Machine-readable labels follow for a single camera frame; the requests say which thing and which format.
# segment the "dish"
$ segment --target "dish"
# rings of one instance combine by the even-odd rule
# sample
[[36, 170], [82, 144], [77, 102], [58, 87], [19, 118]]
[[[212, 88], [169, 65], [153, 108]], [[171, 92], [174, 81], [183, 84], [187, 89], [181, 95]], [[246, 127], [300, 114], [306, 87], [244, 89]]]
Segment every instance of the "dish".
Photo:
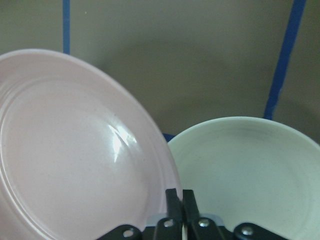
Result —
[[226, 117], [169, 143], [183, 189], [233, 231], [252, 222], [285, 238], [320, 238], [320, 147], [283, 124]]
[[181, 188], [142, 106], [97, 68], [26, 49], [0, 56], [0, 239], [96, 239], [144, 229]]

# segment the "silver bolt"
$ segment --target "silver bolt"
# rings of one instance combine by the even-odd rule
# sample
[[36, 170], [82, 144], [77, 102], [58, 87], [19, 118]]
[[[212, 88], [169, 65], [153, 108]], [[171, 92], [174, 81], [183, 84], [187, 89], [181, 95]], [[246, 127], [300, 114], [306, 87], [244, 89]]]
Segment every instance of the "silver bolt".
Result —
[[163, 225], [164, 225], [166, 228], [170, 228], [170, 227], [172, 227], [172, 226], [174, 225], [174, 221], [173, 221], [172, 219], [169, 219], [169, 220], [165, 221], [165, 222], [163, 223]]
[[125, 238], [130, 238], [130, 237], [132, 237], [134, 235], [134, 230], [132, 229], [132, 228], [130, 228], [130, 229], [128, 229], [128, 230], [125, 230], [124, 232], [123, 232], [123, 236], [125, 237]]
[[209, 222], [209, 220], [207, 218], [201, 218], [199, 220], [198, 224], [199, 224], [200, 227], [205, 228], [205, 227], [209, 226], [210, 222]]
[[250, 226], [244, 226], [241, 229], [241, 232], [242, 232], [243, 235], [250, 236], [250, 235], [252, 235], [254, 233], [254, 230]]

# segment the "black clamp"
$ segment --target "black clamp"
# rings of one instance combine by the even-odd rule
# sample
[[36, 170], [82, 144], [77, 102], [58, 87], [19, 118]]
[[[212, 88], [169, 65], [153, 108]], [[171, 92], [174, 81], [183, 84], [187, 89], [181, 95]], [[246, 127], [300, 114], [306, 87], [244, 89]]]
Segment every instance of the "black clamp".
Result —
[[182, 240], [182, 226], [187, 240], [287, 240], [253, 223], [241, 223], [233, 232], [217, 220], [201, 216], [192, 190], [183, 190], [180, 202], [176, 189], [165, 191], [167, 215], [143, 232], [132, 225], [120, 225], [97, 240]]

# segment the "plate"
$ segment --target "plate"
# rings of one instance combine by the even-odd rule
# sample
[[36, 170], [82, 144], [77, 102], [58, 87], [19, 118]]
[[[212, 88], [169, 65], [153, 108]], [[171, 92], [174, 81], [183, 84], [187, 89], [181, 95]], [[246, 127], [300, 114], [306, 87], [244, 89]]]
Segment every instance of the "plate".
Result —
[[0, 57], [0, 239], [144, 229], [181, 189], [158, 127], [117, 82], [69, 55]]
[[168, 144], [182, 188], [230, 231], [251, 222], [292, 240], [320, 238], [320, 147], [307, 136], [270, 120], [226, 117]]

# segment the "screw head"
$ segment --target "screw head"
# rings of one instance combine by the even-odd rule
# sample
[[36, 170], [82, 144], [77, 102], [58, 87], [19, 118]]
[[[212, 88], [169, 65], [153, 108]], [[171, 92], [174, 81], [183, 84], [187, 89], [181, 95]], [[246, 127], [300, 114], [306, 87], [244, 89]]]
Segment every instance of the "screw head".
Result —
[[254, 234], [254, 230], [250, 226], [244, 226], [241, 229], [241, 232], [243, 235], [246, 235], [246, 236], [250, 236], [250, 235]]
[[208, 220], [207, 218], [201, 218], [201, 219], [198, 221], [198, 224], [199, 224], [200, 227], [205, 228], [205, 227], [208, 227], [208, 226], [209, 226], [210, 222], [209, 222], [209, 220]]
[[122, 234], [125, 238], [130, 238], [134, 235], [134, 230], [132, 228], [125, 230]]
[[169, 219], [169, 220], [165, 221], [165, 222], [163, 223], [163, 225], [164, 225], [166, 228], [170, 228], [170, 227], [172, 227], [172, 226], [174, 225], [174, 220], [173, 220], [173, 219]]

